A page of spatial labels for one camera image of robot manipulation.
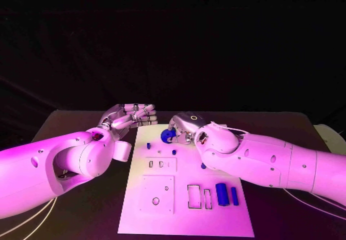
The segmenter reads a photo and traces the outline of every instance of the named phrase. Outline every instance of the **robotic hand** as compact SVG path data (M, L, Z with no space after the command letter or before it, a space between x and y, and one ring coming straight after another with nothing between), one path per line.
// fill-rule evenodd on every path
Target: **robotic hand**
M129 160L130 128L158 124L155 105L117 104L87 131L0 152L0 219L31 210ZM54 165L67 173L58 176Z
M298 189L346 206L346 156L303 148L211 122L192 112L174 116L165 143L194 143L204 165L272 188Z

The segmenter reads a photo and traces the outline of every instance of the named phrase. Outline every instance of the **small blue piece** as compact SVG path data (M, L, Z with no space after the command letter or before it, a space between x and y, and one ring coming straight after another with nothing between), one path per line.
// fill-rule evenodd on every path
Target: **small blue piece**
M218 183L215 186L217 186L217 193L218 193L218 205L226 207L230 205L230 195L228 195L227 184Z
M240 202L239 202L239 196L237 196L237 188L234 186L231 187L231 192L233 192L233 204L239 206Z
M161 139L166 144L172 144L172 142L168 141L169 138L174 138L177 136L177 129L172 128L172 131L169 129L165 129L161 134Z

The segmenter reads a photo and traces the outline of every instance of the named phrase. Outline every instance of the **blue object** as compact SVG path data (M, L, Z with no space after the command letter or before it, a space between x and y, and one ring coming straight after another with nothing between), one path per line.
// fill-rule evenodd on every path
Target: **blue object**
M237 196L237 188L234 186L231 187L231 192L233 192L233 204L239 206L240 202L239 202L239 196Z
M174 138L177 136L177 129L172 128L172 131L169 129L165 129L161 134L161 139L166 144L172 144L172 142L168 141L169 138Z
M218 183L215 186L217 186L217 193L218 193L218 205L226 207L230 205L230 195L228 195L227 184Z

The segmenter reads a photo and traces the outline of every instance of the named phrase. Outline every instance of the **black curtain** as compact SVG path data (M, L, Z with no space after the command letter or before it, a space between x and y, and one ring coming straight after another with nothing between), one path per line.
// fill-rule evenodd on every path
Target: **black curtain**
M0 11L4 139L31 141L55 109L117 103L346 116L342 5L53 2Z

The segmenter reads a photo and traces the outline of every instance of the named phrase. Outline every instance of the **blue cylinder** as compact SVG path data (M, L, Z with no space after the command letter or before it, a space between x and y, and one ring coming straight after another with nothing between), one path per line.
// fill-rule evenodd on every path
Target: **blue cylinder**
M230 205L230 195L228 195L227 184L218 183L215 186L217 186L217 194L218 194L218 205L226 207Z
M240 202L239 202L239 196L237 196L237 188L234 186L231 187L231 192L233 192L233 204L239 206Z
M174 138L177 136L177 129L172 128L172 131L169 129L165 129L161 134L161 139L166 144L172 144L172 142L168 141L169 138Z

